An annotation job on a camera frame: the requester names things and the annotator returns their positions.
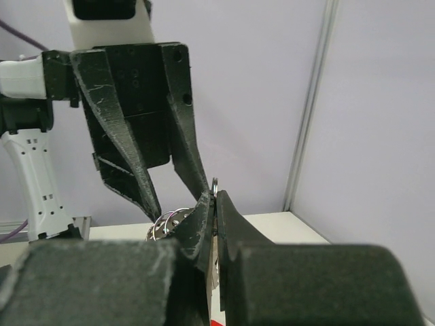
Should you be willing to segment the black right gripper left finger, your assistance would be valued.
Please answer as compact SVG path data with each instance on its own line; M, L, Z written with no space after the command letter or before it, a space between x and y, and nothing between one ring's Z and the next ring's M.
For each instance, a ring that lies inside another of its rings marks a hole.
M165 238L39 240L1 284L2 325L208 325L213 200Z

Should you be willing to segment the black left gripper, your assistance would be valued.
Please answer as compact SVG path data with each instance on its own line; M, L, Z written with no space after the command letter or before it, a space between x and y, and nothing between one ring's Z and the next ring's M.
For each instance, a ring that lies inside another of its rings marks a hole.
M196 140L187 45L139 43L42 54L48 98L82 106L104 184L149 218L149 171L171 161L194 198L209 189Z

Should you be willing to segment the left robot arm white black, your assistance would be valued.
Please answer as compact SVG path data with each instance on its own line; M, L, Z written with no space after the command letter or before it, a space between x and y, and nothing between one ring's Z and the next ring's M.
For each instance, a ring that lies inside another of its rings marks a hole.
M180 42L44 51L1 63L1 142L29 212L29 240L77 238L58 196L48 151L52 105L84 110L103 183L152 221L162 209L149 171L172 163L194 198L208 190L194 125L189 49Z

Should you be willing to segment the large grey keyring yellow handle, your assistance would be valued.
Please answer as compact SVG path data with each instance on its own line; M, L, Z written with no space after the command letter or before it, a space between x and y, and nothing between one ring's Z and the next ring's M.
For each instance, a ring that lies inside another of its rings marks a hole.
M165 325L210 325L215 281L215 202L218 178L193 208L162 214L147 231L147 241L175 239L176 271L171 280Z

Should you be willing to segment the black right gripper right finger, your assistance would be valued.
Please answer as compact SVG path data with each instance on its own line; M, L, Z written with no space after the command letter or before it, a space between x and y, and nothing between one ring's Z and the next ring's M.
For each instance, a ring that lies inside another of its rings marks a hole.
M215 200L227 325L422 325L396 256L373 244L275 244Z

